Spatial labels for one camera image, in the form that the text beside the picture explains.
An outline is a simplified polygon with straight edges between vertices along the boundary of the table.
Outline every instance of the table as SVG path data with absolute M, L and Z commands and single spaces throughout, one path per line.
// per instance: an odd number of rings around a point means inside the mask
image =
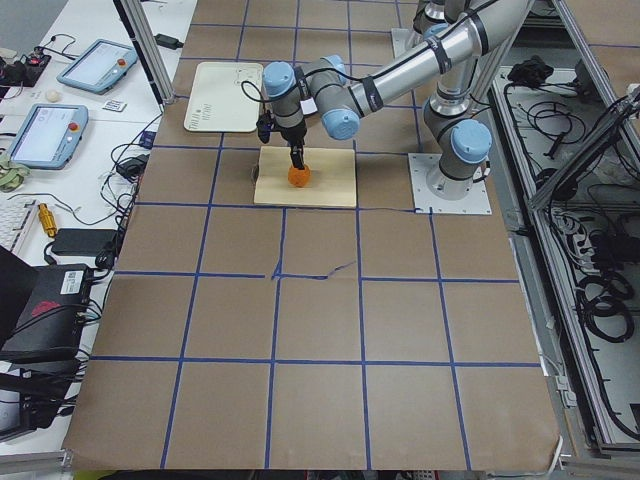
M 57 33 L 74 35 L 77 42 L 73 49 L 70 49 L 73 53 L 81 52 L 97 37 L 130 44 L 113 3 L 109 0 L 92 0 L 90 3 L 91 15 L 94 19 L 92 22 L 86 21 L 87 2 L 69 0 L 44 38 L 49 39 Z M 195 0 L 175 0 L 165 4 L 148 3 L 145 4 L 145 13 L 154 32 L 184 38 L 195 3 Z M 169 74 L 173 76 L 180 55 L 179 51 L 161 49 L 161 54 Z M 17 98 L 0 102 L 0 115 L 4 115 L 2 130 L 17 132 L 31 105 L 46 103 L 45 92 L 49 89 L 56 89 L 62 93 L 62 102 L 82 104 L 89 109 L 89 124 L 83 134 L 82 141 L 64 169 L 60 171 L 33 170 L 20 189 L 10 194 L 0 193 L 0 201 L 7 201 L 14 193 L 48 192 L 73 207 L 80 207 L 77 214 L 83 220 L 94 221 L 110 212 L 110 207 L 99 196 L 99 189 L 105 175 L 113 166 L 110 158 L 112 148 L 118 144 L 131 142 L 148 122 L 160 114 L 160 109 L 140 65 L 135 65 L 113 90 L 106 95 L 99 96 L 74 90 L 58 83 L 55 77 L 64 68 L 65 62 L 58 61 L 54 56 L 54 60 L 47 67 L 36 87 L 25 88 Z M 18 89 L 13 88 L 7 96 L 11 97 L 17 92 Z M 101 106 L 107 98 L 126 101 L 128 106 L 122 113 L 102 110 Z M 157 129 L 157 123 L 150 128 Z M 9 138 L 0 139 L 0 146 L 6 148 L 9 145 Z M 133 147 L 129 150 L 129 154 L 137 155 L 140 153 L 148 153 L 148 151 L 139 147 Z M 130 188 L 130 185 L 122 179 L 116 178 L 111 184 L 116 192 L 124 192 Z M 37 197 L 37 199 L 49 205 L 58 227 L 82 228 L 82 225 L 78 224 L 70 214 L 57 207 L 55 205 L 57 202 L 52 198 Z M 98 224 L 96 228 L 114 228 L 114 226 L 115 221 L 110 218 Z M 31 265 L 44 264 L 42 251 L 48 240 L 48 237 L 36 223 L 29 232 L 20 256 Z M 89 258 L 66 257 L 64 260 L 65 262 L 83 261 L 88 262 L 90 266 L 93 265 L 92 259 Z M 104 283 L 94 287 L 92 297 L 102 302 L 106 293 L 106 285 Z M 81 345 L 90 349 L 96 331 L 97 325 L 86 327 L 83 331 Z M 0 454 L 13 455 L 59 450 L 68 424 L 69 418 L 57 418 L 54 424 L 46 430 L 38 430 L 9 442 L 0 443 Z
M 338 51 L 372 71 L 402 11 L 200 1 L 176 89 L 205 60 Z M 254 206 L 257 138 L 186 132 L 186 104 L 142 182 L 64 443 L 74 466 L 545 470 L 558 429 L 493 186 L 490 217 L 414 213 L 406 153 L 435 148 L 416 94 L 354 141 L 309 121 L 308 146 L 355 149 L 355 209 Z

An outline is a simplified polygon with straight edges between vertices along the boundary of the screen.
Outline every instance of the screen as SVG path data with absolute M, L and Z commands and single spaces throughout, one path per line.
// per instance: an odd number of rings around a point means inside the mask
M 128 52 L 127 48 L 110 43 L 98 43 L 87 55 L 77 61 L 76 65 L 65 74 L 65 78 L 85 85 L 96 85 Z
M 75 112 L 75 108 L 37 108 L 11 159 L 18 163 L 52 161 Z

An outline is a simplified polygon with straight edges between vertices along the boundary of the metal base plate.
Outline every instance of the metal base plate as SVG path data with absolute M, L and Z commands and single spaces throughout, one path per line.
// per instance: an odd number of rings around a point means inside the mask
M 399 57 L 407 51 L 407 40 L 411 35 L 411 30 L 406 28 L 392 28 L 391 41 L 393 42 L 393 57 Z
M 417 213 L 449 213 L 457 215 L 491 215 L 491 205 L 484 182 L 474 183 L 461 200 L 445 200 L 434 195 L 427 186 L 427 172 L 440 160 L 440 155 L 410 153 L 409 170 L 413 203 Z

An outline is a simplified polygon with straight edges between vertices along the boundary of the black power adapter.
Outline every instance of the black power adapter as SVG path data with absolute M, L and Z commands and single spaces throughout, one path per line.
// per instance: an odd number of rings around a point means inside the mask
M 171 50 L 184 47 L 184 43 L 182 43 L 177 38 L 170 37 L 169 35 L 163 35 L 162 33 L 158 33 L 153 38 L 156 39 L 156 44 L 158 44 L 161 47 L 170 48 Z

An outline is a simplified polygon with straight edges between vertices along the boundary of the laptop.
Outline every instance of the laptop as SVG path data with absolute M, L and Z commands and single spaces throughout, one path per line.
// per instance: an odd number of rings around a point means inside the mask
M 89 274 L 85 264 L 32 267 L 0 247 L 0 356 L 22 357 L 0 373 L 0 441 L 56 417 L 79 365 Z

